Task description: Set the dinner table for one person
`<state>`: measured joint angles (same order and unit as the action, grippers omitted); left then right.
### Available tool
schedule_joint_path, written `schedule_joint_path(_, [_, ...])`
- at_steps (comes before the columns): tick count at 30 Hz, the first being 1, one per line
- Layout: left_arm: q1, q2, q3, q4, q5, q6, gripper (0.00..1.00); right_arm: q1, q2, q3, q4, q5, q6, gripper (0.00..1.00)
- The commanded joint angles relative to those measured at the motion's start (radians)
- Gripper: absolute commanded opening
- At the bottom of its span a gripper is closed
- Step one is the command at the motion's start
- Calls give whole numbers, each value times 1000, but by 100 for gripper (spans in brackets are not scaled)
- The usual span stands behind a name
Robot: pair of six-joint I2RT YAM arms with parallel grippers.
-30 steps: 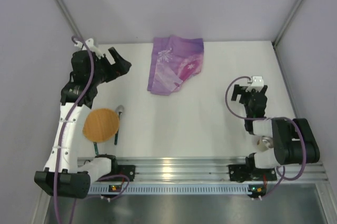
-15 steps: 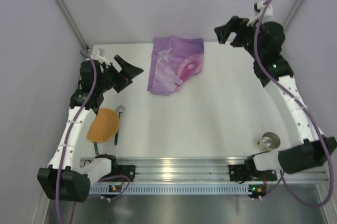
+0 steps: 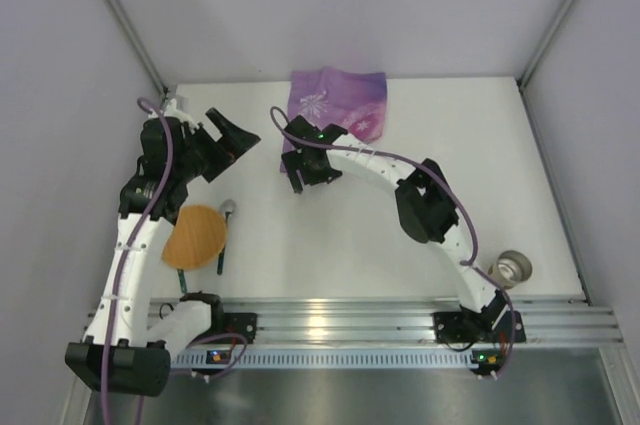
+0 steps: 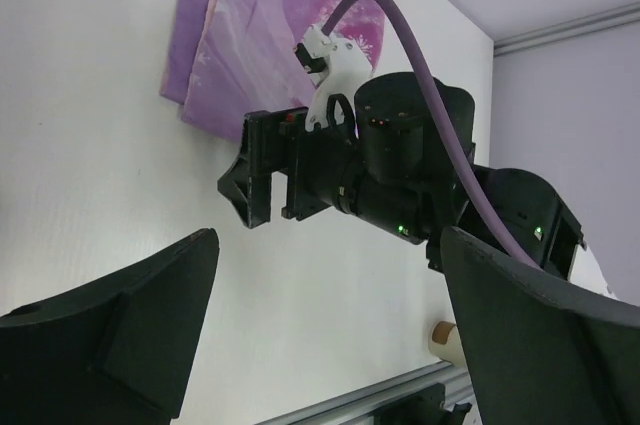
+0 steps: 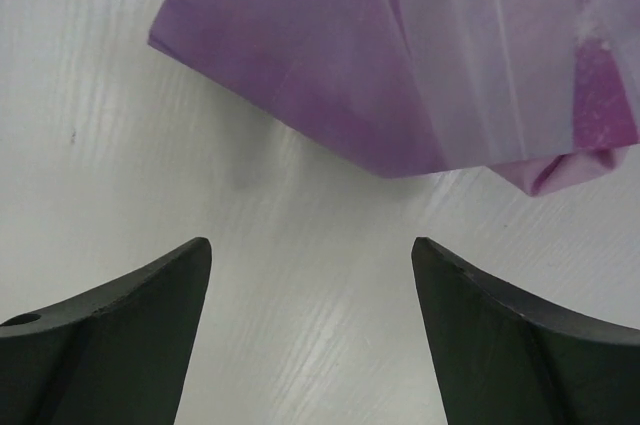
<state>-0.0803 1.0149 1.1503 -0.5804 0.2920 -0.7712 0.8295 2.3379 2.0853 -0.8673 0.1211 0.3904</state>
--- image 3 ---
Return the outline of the green-handled metal spoon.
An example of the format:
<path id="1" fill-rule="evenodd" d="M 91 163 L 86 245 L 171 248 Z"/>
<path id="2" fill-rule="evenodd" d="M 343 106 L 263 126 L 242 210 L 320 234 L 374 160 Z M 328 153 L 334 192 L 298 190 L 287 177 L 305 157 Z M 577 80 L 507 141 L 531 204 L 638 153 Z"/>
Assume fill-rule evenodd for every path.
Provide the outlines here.
<path id="1" fill-rule="evenodd" d="M 218 255 L 218 260 L 217 260 L 216 273 L 218 276 L 222 276 L 224 273 L 225 254 L 226 254 L 226 247 L 227 247 L 228 235 L 229 235 L 229 221 L 230 221 L 230 218 L 236 212 L 236 210 L 237 210 L 237 204 L 233 199 L 225 200 L 219 207 L 219 212 L 224 221 L 226 235 L 225 235 L 224 245 Z"/>

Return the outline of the round woven orange plate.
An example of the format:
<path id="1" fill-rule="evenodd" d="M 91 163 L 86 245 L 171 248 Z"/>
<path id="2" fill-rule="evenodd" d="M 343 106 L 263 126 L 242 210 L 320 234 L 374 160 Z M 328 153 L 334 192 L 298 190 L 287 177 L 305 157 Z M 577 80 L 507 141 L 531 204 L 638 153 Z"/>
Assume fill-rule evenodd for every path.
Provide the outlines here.
<path id="1" fill-rule="evenodd" d="M 164 247 L 162 260 L 176 270 L 202 269 L 219 255 L 225 235 L 219 211 L 204 205 L 183 207 Z"/>

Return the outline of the green-handled cutlery piece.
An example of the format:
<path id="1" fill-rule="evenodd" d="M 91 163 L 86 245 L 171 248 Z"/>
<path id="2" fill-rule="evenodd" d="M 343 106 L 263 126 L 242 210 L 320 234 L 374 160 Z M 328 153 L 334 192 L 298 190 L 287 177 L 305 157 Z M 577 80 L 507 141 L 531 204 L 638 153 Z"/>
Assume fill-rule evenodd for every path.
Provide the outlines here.
<path id="1" fill-rule="evenodd" d="M 188 286 L 187 286 L 187 282 L 186 282 L 186 277 L 184 274 L 184 271 L 181 269 L 177 270 L 177 275 L 178 275 L 178 279 L 179 279 L 179 284 L 180 284 L 180 290 L 181 293 L 187 294 L 188 293 Z"/>

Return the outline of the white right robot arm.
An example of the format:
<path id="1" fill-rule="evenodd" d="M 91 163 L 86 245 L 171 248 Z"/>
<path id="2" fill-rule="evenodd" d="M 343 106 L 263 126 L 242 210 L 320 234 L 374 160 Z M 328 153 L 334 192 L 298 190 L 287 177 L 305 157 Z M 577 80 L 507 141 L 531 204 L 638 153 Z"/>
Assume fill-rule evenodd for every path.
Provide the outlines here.
<path id="1" fill-rule="evenodd" d="M 303 116 L 279 130 L 293 146 L 281 159 L 295 193 L 343 174 L 359 177 L 393 198 L 399 225 L 410 239 L 441 251 L 459 308 L 434 313 L 438 343 L 464 351 L 478 343 L 516 341 L 512 301 L 479 267 L 477 231 L 437 162 L 375 150 L 338 125 L 319 129 Z"/>

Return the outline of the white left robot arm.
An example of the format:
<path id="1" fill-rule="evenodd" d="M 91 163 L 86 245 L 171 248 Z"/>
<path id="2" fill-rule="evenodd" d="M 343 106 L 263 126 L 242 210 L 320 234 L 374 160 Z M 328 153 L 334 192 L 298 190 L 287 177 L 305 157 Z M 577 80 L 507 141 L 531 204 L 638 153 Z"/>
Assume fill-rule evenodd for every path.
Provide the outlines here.
<path id="1" fill-rule="evenodd" d="M 187 186 L 196 178 L 212 182 L 260 138 L 216 108 L 206 116 L 219 138 L 173 104 L 159 106 L 144 97 L 137 104 L 148 118 L 135 173 L 120 192 L 111 268 L 94 318 L 83 338 L 68 344 L 65 363 L 102 395 L 157 397 L 177 355 L 199 339 L 224 332 L 222 301 L 205 292 L 183 295 L 167 318 L 148 324 L 154 269 L 187 199 Z"/>

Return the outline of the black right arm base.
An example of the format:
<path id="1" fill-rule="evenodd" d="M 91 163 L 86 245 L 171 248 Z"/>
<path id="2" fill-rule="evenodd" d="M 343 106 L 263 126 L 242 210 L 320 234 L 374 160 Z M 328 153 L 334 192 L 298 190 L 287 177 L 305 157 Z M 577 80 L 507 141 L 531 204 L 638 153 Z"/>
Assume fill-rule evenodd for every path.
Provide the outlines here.
<path id="1" fill-rule="evenodd" d="M 527 340 L 519 312 L 515 313 L 514 323 L 509 312 L 505 312 L 496 324 L 463 311 L 436 312 L 432 318 L 435 341 L 457 350 L 476 344 L 524 343 Z"/>

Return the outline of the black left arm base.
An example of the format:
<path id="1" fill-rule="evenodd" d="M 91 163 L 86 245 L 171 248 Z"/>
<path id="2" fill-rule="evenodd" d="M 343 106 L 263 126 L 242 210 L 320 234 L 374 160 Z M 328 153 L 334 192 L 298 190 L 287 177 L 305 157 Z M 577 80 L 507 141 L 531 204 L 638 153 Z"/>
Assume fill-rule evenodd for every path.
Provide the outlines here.
<path id="1" fill-rule="evenodd" d="M 256 313 L 225 312 L 213 328 L 215 334 L 236 333 L 242 335 L 249 344 L 254 342 L 258 315 Z"/>

